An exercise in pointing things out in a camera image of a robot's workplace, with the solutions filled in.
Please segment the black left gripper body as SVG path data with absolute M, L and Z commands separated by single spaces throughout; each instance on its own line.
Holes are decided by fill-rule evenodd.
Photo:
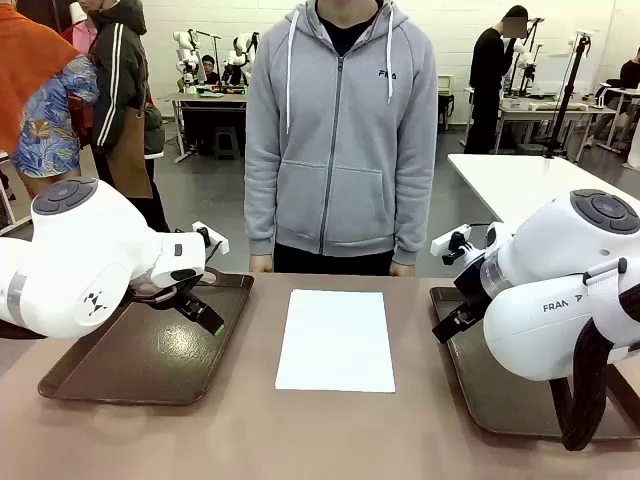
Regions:
M 192 293 L 203 274 L 193 269 L 182 269 L 169 274 L 168 286 L 157 286 L 151 278 L 143 278 L 138 283 L 128 286 L 128 297 L 136 303 L 147 305 L 181 305 L 198 302 L 199 299 Z

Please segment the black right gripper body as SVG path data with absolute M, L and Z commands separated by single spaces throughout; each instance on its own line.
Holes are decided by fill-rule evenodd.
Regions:
M 464 296 L 470 311 L 485 311 L 492 301 L 481 282 L 481 267 L 484 262 L 484 256 L 479 256 L 454 280 L 455 287 Z

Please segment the white A4 paper sheet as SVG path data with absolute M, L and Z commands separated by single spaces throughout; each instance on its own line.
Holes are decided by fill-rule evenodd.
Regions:
M 293 290 L 275 388 L 395 392 L 383 294 Z

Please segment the person's left forearm grey sleeve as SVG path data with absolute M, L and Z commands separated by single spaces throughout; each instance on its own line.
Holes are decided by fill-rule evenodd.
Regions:
M 414 268 L 425 245 L 434 167 L 434 149 L 403 154 L 396 165 L 393 263 L 399 267 Z

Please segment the person's right forearm grey sleeve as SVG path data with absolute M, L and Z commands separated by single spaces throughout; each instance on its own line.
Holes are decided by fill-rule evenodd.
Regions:
M 244 216 L 249 253 L 254 257 L 273 251 L 279 167 L 278 154 L 247 146 Z

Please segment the brown plastic serving tray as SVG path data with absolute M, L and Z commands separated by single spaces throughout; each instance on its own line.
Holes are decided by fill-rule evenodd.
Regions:
M 79 339 L 40 380 L 41 396 L 122 405 L 189 406 L 203 398 L 254 284 L 249 274 L 216 271 L 194 289 L 224 320 L 217 336 L 176 310 L 124 303 Z
M 496 435 L 558 441 L 552 391 L 504 369 L 491 355 L 480 324 L 440 347 L 455 373 L 473 422 Z M 640 440 L 640 395 L 613 366 L 608 367 L 606 409 L 595 441 Z

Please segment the white rounded table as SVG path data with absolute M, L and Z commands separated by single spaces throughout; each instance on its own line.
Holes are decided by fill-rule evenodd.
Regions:
M 511 226 L 559 195 L 580 189 L 614 194 L 640 213 L 640 200 L 559 157 L 450 154 L 448 160 L 491 213 Z

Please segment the grey plastic stool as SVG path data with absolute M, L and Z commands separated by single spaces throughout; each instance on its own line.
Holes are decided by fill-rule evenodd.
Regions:
M 240 160 L 241 152 L 233 126 L 217 127 L 214 133 L 214 157 L 217 160 Z

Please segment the grey background work table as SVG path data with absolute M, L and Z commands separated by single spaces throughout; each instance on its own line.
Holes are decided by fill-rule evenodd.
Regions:
M 201 110 L 203 112 L 245 114 L 247 100 L 248 96 L 246 94 L 210 93 L 209 95 L 198 95 L 176 92 L 161 96 L 159 101 L 171 104 L 172 116 L 176 125 L 176 138 L 180 155 L 174 159 L 174 163 L 179 164 L 191 155 L 195 155 L 197 153 L 196 148 L 187 148 L 184 143 L 184 111 Z

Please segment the white background desk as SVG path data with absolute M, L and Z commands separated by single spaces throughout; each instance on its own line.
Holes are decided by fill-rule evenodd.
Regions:
M 499 106 L 493 154 L 501 149 L 503 130 L 506 123 L 524 123 L 525 130 L 521 144 L 530 144 L 540 137 L 544 145 L 553 144 L 556 149 L 565 150 L 576 129 L 583 126 L 582 140 L 589 136 L 592 122 L 599 116 L 613 117 L 616 110 L 599 107 L 591 103 L 570 102 L 567 111 L 560 112 L 561 105 L 553 101 L 529 100 L 524 98 L 504 99 Z

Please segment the bystander in black clothes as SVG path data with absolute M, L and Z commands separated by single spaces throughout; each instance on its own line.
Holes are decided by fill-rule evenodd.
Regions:
M 516 40 L 527 36 L 527 23 L 527 9 L 515 5 L 475 43 L 469 79 L 474 90 L 473 123 L 465 154 L 486 155 L 495 145 L 502 79 L 512 64 Z

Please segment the bystander green striped jacket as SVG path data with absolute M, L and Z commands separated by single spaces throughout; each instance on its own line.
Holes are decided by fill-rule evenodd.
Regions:
M 96 68 L 92 153 L 99 178 L 120 191 L 158 232 L 169 232 L 154 181 L 164 154 L 162 115 L 153 104 L 141 37 L 141 0 L 80 0 L 97 29 L 89 53 Z

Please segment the seated person in dark top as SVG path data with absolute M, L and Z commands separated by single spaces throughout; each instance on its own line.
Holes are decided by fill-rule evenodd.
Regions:
M 626 61 L 620 68 L 619 75 L 616 79 L 610 79 L 607 84 L 613 88 L 620 89 L 636 89 L 640 84 L 640 47 L 636 53 L 636 56 Z M 618 108 L 621 95 L 616 93 L 607 92 L 601 95 L 604 99 L 606 107 L 612 110 Z M 590 135 L 585 144 L 586 148 L 591 148 L 595 145 L 596 139 L 601 136 L 604 129 L 614 120 L 613 115 L 601 115 L 595 123 L 595 126 L 591 128 Z

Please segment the mannequin in pink top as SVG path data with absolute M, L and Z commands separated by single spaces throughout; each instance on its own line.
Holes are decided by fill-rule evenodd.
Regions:
M 97 36 L 97 29 L 79 2 L 74 1 L 69 5 L 69 13 L 71 24 L 61 33 L 61 36 L 78 52 L 89 57 Z

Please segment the bystander in orange top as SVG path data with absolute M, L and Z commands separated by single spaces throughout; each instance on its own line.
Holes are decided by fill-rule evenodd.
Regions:
M 54 30 L 0 2 L 0 150 L 16 151 L 27 101 L 78 55 Z

